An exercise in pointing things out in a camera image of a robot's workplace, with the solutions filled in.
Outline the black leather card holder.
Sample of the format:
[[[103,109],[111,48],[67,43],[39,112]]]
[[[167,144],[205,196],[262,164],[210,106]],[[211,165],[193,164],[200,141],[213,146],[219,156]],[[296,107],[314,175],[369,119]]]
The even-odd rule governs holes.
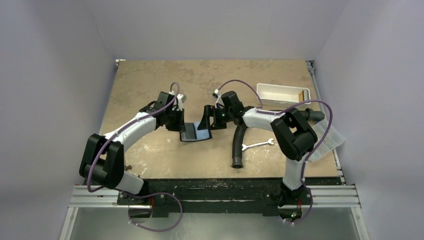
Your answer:
[[[200,121],[196,122],[186,122],[184,124],[185,131],[180,132],[180,141],[181,142],[201,142],[212,139],[212,134],[209,129],[198,130]]]

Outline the gold credit card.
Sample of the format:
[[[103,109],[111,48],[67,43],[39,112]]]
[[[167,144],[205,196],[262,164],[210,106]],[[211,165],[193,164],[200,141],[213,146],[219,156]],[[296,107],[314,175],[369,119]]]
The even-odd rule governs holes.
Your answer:
[[[305,100],[305,93],[304,91],[300,91],[298,94],[298,102],[303,102]]]

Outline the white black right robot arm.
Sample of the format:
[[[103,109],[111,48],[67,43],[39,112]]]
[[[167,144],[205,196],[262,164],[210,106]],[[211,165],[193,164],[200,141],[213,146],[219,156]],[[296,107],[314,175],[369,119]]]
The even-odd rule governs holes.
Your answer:
[[[321,111],[310,108],[299,110],[291,106],[281,111],[261,110],[253,106],[244,106],[235,91],[213,94],[215,105],[205,105],[200,122],[195,123],[195,132],[226,129],[227,123],[236,125],[232,141],[232,168],[243,168],[243,152],[248,149],[243,144],[248,128],[271,131],[286,157],[285,174],[282,179],[282,200],[294,203],[305,190],[304,171],[308,156],[318,146],[318,136],[310,122],[319,122],[325,118]]]

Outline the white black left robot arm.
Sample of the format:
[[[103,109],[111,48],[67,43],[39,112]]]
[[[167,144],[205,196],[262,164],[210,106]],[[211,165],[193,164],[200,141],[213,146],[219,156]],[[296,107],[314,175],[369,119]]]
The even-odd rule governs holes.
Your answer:
[[[165,127],[184,132],[184,108],[187,97],[181,93],[160,92],[127,123],[105,135],[92,134],[86,143],[79,175],[88,184],[129,193],[138,205],[149,199],[148,182],[125,170],[125,152],[145,135]]]

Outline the silver open-end wrench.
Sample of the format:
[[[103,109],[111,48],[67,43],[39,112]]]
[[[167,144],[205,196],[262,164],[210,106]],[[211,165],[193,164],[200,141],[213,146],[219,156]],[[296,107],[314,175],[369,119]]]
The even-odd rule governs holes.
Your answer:
[[[241,151],[245,152],[246,150],[252,149],[252,148],[257,148],[257,147],[261,147],[261,146],[273,146],[274,143],[274,139],[273,138],[269,138],[267,141],[264,142],[259,142],[259,143],[254,143],[254,144],[242,144],[241,145]]]

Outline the white plastic tray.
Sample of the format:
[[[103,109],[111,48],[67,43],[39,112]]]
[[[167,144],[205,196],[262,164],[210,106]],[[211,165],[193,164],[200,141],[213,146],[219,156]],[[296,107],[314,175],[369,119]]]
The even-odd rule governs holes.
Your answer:
[[[258,83],[256,93],[265,106],[287,108],[299,103],[299,92],[304,91],[304,101],[311,100],[311,93],[308,88],[295,87],[268,83]]]

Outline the clear plastic organizer box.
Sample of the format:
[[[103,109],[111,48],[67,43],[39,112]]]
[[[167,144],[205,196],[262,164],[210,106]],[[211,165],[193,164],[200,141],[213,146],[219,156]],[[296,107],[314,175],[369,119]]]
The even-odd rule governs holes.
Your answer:
[[[315,131],[318,141],[323,137],[325,130],[328,127],[328,120],[324,119],[312,126]],[[325,136],[323,142],[318,149],[311,155],[308,162],[319,161],[324,155],[331,153],[334,149],[342,145],[346,141],[346,138],[333,126],[330,127],[329,132]]]

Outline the black aluminium base frame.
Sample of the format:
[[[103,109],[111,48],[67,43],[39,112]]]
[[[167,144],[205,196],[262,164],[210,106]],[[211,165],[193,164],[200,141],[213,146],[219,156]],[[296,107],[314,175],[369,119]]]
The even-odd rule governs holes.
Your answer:
[[[297,220],[313,208],[356,208],[360,206],[353,185],[330,178],[309,178],[308,189],[296,196],[282,195],[278,178],[153,179],[151,196],[137,199],[126,193],[101,189],[94,193],[75,186],[69,205],[74,208],[123,208],[146,211],[155,218],[170,213],[261,214]]]

